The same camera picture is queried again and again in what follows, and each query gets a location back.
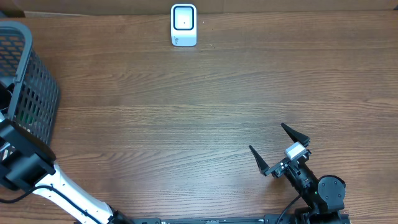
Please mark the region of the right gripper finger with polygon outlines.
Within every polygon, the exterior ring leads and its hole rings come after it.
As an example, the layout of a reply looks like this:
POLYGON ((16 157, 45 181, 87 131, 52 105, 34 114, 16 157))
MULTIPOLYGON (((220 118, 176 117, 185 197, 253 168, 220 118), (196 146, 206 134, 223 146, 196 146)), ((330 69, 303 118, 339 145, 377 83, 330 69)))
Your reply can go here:
POLYGON ((265 160, 259 155, 259 153, 251 145, 249 145, 249 149, 252 152, 252 154, 256 160, 256 164, 258 166, 259 172, 262 175, 267 175, 266 172, 269 170, 269 165, 265 162, 265 160))
POLYGON ((303 147, 308 147, 308 145, 310 144, 310 138, 307 135, 290 128, 285 123, 281 123, 280 125, 291 138, 291 140, 293 140, 293 142, 299 142, 303 147))

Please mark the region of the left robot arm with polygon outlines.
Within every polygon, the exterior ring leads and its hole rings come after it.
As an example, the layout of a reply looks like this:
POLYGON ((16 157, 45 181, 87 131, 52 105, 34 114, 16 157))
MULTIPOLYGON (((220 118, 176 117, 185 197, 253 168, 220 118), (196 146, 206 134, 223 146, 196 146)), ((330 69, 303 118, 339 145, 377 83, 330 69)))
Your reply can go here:
POLYGON ((4 148, 14 148, 14 152, 1 161, 1 185, 9 190, 24 191, 15 199, 1 199, 1 203, 16 203, 36 194, 52 201, 80 223, 132 222, 72 181, 56 163, 56 156, 48 145, 10 119, 1 120, 1 140, 6 144, 4 148))

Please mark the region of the green lid jar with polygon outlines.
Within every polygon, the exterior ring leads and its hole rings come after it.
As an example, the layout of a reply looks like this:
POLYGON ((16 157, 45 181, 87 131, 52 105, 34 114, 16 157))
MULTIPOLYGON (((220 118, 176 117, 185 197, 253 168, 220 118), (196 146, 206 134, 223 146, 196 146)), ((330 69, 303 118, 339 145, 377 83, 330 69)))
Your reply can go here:
POLYGON ((35 118, 31 114, 21 111, 19 121, 25 124, 32 124, 35 122, 35 118))

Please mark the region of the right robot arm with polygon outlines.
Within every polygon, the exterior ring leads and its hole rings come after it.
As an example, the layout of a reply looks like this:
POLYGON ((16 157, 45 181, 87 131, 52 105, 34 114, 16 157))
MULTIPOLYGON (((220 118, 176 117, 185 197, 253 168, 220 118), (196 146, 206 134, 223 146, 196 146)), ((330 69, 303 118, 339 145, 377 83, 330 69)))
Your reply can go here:
POLYGON ((277 218, 264 217, 264 222, 349 223, 349 216, 340 213, 345 208, 345 181, 335 175, 317 178, 306 165, 311 155, 307 149, 310 137, 285 123, 281 126, 294 143, 284 151, 285 158, 279 163, 271 167, 252 146, 249 149, 262 175, 275 179, 286 177, 298 195, 277 218))

